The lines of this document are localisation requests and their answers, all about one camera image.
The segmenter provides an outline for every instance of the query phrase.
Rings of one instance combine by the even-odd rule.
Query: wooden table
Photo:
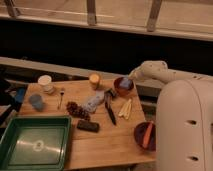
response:
[[[84,103],[90,96],[95,95],[89,81],[67,81],[54,82],[56,91],[47,95],[41,87],[32,83],[29,84],[20,115],[68,115],[66,104],[68,101],[75,101],[79,105]],[[65,88],[65,94],[61,109],[57,109],[59,102],[59,90]],[[106,90],[113,87],[113,80],[102,80],[101,89]],[[42,112],[35,111],[28,103],[28,98],[34,93],[42,95],[45,101],[45,108]],[[118,117],[118,112],[124,102],[132,98],[132,113],[129,120]],[[114,126],[104,108],[104,104],[98,106],[95,114],[91,115],[91,121],[100,124],[99,133],[81,131],[75,128],[78,118],[72,119],[72,136],[68,149],[68,157],[65,163],[65,170],[105,167],[113,165],[128,165],[155,160],[155,153],[143,151],[135,142],[133,131],[137,124],[145,120],[140,100],[136,89],[125,98],[117,97],[112,101],[112,109],[116,115],[117,125]]]

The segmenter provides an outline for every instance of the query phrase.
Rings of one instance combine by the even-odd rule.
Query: knife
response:
[[[114,112],[112,111],[112,108],[110,106],[110,99],[111,99],[111,95],[109,93],[105,93],[105,108],[107,109],[107,112],[110,116],[110,119],[112,121],[112,123],[114,125],[116,125],[116,119],[115,119],[115,115]]]

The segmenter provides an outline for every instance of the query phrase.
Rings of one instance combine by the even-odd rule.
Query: banana slice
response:
[[[132,99],[130,99],[130,102],[129,102],[127,111],[126,111],[126,113],[125,113],[125,115],[124,115],[124,118],[125,118],[126,120],[129,119],[129,116],[130,116],[130,114],[131,114],[131,109],[132,109]]]
[[[131,102],[132,102],[132,99],[129,99],[127,102],[124,103],[120,112],[118,113],[119,117],[126,116],[128,118],[127,116],[129,115],[128,112],[131,111]]]

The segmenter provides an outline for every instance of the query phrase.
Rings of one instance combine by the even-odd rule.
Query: white robot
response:
[[[212,171],[213,77],[164,61],[146,61],[130,77],[168,83],[157,102],[157,171]]]

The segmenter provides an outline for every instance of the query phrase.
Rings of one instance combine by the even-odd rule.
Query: blue cup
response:
[[[37,111],[42,111],[44,108],[42,97],[39,94],[33,94],[32,96],[30,96],[29,102]]]

